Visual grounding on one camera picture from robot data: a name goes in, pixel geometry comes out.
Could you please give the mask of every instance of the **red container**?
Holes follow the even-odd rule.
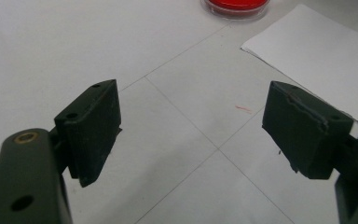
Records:
[[[263,15],[269,0],[201,0],[201,3],[213,14],[243,20]]]

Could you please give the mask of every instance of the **white tabletop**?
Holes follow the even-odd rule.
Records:
[[[124,131],[99,180],[64,173],[75,224],[338,223],[337,174],[296,175],[261,129],[269,82],[293,81],[240,50],[298,3],[358,32],[354,0],[271,0],[257,21],[199,0],[0,1],[0,146],[117,79]]]

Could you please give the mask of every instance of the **white paper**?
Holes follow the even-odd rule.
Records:
[[[358,120],[358,33],[298,5],[242,49]]]

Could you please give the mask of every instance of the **brass screw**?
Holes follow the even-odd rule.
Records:
[[[14,139],[14,142],[17,144],[30,143],[30,142],[34,141],[38,135],[39,134],[36,132],[22,133]]]

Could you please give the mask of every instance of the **red lid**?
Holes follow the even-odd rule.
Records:
[[[210,0],[211,3],[232,10],[251,10],[263,6],[268,0]]]

